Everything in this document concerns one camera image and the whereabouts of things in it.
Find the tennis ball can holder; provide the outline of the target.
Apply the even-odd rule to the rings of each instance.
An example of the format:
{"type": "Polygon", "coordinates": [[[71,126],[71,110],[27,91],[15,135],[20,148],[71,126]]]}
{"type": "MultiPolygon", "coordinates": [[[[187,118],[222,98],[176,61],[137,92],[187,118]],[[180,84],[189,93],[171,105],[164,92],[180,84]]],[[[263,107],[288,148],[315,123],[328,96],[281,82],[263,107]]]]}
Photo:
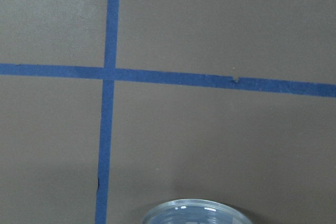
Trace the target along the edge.
{"type": "Polygon", "coordinates": [[[240,211],[215,201],[177,199],[153,207],[145,214],[142,223],[252,224],[253,222],[240,211]]]}

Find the brown paper table cover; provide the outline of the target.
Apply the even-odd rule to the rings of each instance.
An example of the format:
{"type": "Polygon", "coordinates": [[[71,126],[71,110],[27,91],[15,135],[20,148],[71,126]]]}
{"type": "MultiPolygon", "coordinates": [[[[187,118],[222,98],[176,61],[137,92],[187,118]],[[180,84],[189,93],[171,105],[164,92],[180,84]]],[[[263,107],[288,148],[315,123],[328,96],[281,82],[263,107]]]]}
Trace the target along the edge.
{"type": "Polygon", "coordinates": [[[1,223],[184,198],[335,223],[335,0],[1,0],[1,223]]]}

